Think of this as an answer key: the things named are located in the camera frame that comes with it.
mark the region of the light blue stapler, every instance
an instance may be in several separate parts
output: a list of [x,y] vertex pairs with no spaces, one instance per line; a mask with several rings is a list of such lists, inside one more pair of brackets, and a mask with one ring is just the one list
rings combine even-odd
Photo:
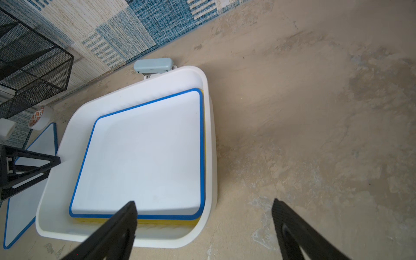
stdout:
[[162,74],[177,68],[171,58],[139,59],[134,63],[134,70],[144,75],[144,79],[154,74]]

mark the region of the black wire mesh basket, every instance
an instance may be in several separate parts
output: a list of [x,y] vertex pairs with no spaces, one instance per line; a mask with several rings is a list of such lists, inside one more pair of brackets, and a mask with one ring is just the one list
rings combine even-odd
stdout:
[[0,104],[9,118],[68,87],[74,56],[0,8]]

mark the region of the white tray with blue rim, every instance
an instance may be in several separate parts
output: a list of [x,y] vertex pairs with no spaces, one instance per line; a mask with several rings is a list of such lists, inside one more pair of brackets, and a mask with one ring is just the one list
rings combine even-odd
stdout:
[[134,246],[195,239],[217,201],[215,128],[205,74],[186,66],[80,107],[65,130],[36,214],[42,236],[84,241],[135,201]]

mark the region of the stacked trays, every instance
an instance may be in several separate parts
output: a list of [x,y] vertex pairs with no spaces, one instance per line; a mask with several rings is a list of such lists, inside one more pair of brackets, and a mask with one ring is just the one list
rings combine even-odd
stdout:
[[190,89],[100,116],[69,214],[110,218],[128,201],[138,219],[195,220],[205,204],[203,93]]

